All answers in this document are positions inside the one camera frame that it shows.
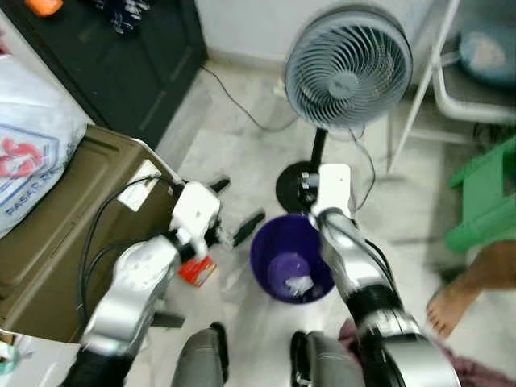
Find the small red pack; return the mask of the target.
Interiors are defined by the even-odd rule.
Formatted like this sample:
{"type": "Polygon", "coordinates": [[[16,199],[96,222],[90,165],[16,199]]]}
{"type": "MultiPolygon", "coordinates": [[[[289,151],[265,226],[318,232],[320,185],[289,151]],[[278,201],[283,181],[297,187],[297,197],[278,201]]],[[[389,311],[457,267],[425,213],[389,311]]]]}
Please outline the small red pack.
{"type": "Polygon", "coordinates": [[[210,255],[194,257],[185,263],[181,263],[180,268],[177,270],[177,276],[185,283],[199,288],[206,283],[216,268],[217,264],[210,255]]]}

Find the small orange object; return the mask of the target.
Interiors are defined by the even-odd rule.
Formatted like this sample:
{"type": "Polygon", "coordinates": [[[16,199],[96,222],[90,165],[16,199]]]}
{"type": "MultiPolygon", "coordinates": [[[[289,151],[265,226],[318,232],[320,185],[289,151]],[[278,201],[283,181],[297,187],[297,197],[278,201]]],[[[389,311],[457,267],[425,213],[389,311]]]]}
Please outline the small orange object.
{"type": "Polygon", "coordinates": [[[23,4],[38,18],[48,18],[61,10],[64,0],[23,0],[23,4]]]}

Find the silver robot right leg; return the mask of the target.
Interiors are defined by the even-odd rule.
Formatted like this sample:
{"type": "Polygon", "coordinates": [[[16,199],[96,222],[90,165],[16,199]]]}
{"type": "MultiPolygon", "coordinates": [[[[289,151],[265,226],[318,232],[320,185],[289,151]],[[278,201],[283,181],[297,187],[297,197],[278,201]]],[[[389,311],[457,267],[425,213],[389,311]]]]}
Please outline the silver robot right leg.
{"type": "Polygon", "coordinates": [[[358,362],[323,332],[295,331],[289,359],[291,387],[365,387],[358,362]]]}

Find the person with bare legs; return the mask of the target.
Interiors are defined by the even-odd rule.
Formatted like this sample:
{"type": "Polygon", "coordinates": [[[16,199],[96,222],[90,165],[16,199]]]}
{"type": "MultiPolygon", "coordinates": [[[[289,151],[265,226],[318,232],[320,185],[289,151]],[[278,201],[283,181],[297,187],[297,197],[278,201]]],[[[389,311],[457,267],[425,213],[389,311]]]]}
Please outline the person with bare legs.
{"type": "Polygon", "coordinates": [[[503,239],[480,248],[476,259],[453,281],[432,295],[427,319],[441,340],[449,339],[470,305],[484,291],[516,288],[516,240],[503,239]]]}

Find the dark patterned cloth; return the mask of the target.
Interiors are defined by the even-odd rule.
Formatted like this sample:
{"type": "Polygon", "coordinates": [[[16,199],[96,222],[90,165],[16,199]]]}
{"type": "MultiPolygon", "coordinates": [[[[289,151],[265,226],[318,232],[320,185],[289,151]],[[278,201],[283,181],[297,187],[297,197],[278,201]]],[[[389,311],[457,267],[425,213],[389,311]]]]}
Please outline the dark patterned cloth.
{"type": "Polygon", "coordinates": [[[151,10],[151,0],[89,0],[97,10],[110,19],[115,32],[126,35],[143,21],[145,12],[151,10]]]}

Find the crumpled mauve cloth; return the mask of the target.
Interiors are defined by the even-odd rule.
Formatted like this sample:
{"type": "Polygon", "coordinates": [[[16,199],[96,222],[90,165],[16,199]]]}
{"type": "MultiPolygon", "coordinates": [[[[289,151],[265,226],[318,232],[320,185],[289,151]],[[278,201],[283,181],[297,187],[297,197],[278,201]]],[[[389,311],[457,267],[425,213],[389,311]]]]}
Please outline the crumpled mauve cloth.
{"type": "MultiPolygon", "coordinates": [[[[345,347],[347,354],[357,362],[359,360],[356,349],[357,325],[353,320],[347,319],[340,327],[338,341],[345,347]]],[[[505,373],[479,364],[475,359],[457,355],[438,340],[435,342],[442,347],[443,354],[453,365],[462,387],[516,387],[516,382],[507,377],[505,373]]]]}

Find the white metal chair frame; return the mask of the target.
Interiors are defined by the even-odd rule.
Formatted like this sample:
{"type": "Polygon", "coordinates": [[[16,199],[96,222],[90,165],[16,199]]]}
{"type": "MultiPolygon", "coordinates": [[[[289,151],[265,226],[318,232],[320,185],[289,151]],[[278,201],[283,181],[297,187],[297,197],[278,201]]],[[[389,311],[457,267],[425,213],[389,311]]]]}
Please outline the white metal chair frame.
{"type": "Polygon", "coordinates": [[[430,21],[434,38],[429,45],[429,52],[422,56],[425,66],[418,70],[418,85],[415,94],[403,119],[403,125],[389,125],[389,133],[399,131],[397,144],[388,152],[386,170],[393,171],[403,150],[411,139],[435,141],[446,144],[470,144],[469,134],[460,134],[447,130],[417,129],[416,118],[427,99],[427,94],[434,99],[434,106],[439,113],[449,119],[474,124],[493,124],[513,126],[516,121],[515,93],[493,91],[486,85],[480,85],[474,77],[458,70],[460,65],[461,27],[476,21],[472,12],[462,10],[467,2],[471,5],[480,0],[435,0],[441,2],[443,10],[439,21],[430,21]]]}

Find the teal cushion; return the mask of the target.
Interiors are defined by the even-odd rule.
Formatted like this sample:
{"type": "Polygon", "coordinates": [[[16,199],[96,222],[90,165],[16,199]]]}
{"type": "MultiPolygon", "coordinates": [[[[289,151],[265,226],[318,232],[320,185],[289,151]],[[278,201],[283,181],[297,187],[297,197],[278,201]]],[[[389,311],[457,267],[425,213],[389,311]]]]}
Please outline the teal cushion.
{"type": "Polygon", "coordinates": [[[501,91],[516,89],[516,32],[469,28],[460,33],[460,67],[476,81],[501,91]]]}

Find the silver robot left leg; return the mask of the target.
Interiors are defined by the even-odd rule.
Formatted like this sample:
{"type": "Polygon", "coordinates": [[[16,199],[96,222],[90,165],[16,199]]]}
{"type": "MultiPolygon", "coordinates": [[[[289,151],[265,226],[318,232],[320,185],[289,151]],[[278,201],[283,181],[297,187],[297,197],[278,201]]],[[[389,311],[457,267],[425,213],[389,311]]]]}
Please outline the silver robot left leg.
{"type": "Polygon", "coordinates": [[[214,322],[185,341],[170,387],[224,387],[228,377],[227,332],[214,322]]]}

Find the grey standing fan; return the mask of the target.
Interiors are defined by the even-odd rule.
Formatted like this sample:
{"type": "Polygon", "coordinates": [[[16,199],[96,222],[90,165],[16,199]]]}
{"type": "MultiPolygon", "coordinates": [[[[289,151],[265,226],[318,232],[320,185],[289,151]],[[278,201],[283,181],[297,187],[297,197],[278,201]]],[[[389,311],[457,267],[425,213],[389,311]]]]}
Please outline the grey standing fan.
{"type": "Polygon", "coordinates": [[[298,201],[302,171],[318,171],[329,132],[351,130],[394,108],[414,72],[410,42],[398,18],[368,2],[344,2],[302,29],[284,71],[286,98],[314,126],[312,152],[281,170],[277,201],[287,213],[306,213],[298,201]]]}

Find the silver robot leg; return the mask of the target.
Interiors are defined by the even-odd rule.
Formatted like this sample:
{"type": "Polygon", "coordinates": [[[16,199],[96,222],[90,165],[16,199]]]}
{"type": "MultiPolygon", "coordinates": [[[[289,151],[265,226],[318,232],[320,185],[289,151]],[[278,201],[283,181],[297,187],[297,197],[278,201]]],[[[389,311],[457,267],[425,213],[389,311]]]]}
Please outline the silver robot leg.
{"type": "Polygon", "coordinates": [[[227,332],[214,322],[185,341],[170,387],[224,387],[228,377],[227,332]]]}
{"type": "Polygon", "coordinates": [[[358,362],[323,332],[295,331],[289,359],[291,387],[365,387],[358,362]]]}

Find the purple plastic bucket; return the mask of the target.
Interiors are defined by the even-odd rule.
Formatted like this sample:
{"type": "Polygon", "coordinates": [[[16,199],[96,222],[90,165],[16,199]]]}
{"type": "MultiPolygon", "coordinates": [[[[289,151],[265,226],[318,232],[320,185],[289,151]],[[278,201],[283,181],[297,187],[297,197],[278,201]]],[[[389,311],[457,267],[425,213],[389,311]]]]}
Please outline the purple plastic bucket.
{"type": "Polygon", "coordinates": [[[256,232],[250,247],[250,266],[259,286],[271,298],[288,305],[306,305],[335,290],[331,270],[321,256],[320,233],[305,214],[272,218],[256,232]],[[284,292],[287,277],[310,276],[314,288],[299,298],[284,292]]]}

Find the black table frame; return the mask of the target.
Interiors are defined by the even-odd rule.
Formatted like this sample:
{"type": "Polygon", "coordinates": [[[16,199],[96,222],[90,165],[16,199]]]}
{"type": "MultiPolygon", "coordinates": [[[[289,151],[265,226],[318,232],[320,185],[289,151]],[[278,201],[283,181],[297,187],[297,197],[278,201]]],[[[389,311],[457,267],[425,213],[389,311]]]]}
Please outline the black table frame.
{"type": "Polygon", "coordinates": [[[181,329],[185,323],[185,316],[170,310],[155,310],[152,313],[150,325],[152,327],[181,329]]]}

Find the black cabinet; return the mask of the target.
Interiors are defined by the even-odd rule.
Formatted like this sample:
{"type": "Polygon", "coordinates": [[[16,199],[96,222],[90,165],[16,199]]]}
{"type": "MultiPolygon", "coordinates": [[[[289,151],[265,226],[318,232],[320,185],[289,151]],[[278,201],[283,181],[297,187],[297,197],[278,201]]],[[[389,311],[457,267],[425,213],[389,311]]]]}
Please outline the black cabinet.
{"type": "Polygon", "coordinates": [[[26,0],[0,0],[0,14],[96,125],[154,148],[206,61],[202,23],[196,0],[144,0],[141,20],[118,31],[119,3],[62,0],[40,16],[26,0]]]}

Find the olive green storage chest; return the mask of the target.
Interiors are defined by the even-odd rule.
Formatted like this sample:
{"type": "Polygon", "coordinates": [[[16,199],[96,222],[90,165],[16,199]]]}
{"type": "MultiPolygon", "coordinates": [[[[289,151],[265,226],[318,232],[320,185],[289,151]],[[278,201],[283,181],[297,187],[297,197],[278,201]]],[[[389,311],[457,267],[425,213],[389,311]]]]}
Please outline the olive green storage chest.
{"type": "Polygon", "coordinates": [[[139,170],[169,167],[147,144],[89,126],[73,158],[18,226],[0,237],[0,331],[63,343],[80,339],[77,287],[82,248],[92,256],[113,243],[131,242],[169,228],[176,199],[162,181],[152,184],[137,209],[114,200],[95,231],[89,226],[106,199],[139,170]]]}

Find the white printed plastic bag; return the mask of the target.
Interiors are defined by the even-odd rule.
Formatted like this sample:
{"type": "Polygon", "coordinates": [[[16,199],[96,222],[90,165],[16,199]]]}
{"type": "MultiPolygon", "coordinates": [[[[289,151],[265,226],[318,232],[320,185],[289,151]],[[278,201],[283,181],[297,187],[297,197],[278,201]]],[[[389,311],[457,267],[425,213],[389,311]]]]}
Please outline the white printed plastic bag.
{"type": "Polygon", "coordinates": [[[86,131],[74,100],[0,55],[0,237],[54,188],[86,131]]]}

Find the green plastic stool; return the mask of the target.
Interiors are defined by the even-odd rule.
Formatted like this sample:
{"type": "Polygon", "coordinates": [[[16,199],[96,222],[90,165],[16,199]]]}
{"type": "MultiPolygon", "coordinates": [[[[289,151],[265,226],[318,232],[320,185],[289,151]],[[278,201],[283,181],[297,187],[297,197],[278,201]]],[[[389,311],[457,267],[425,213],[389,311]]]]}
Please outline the green plastic stool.
{"type": "Polygon", "coordinates": [[[461,221],[443,237],[447,248],[464,253],[498,240],[515,239],[516,196],[508,185],[516,171],[516,139],[476,156],[449,185],[461,190],[461,221]]]}

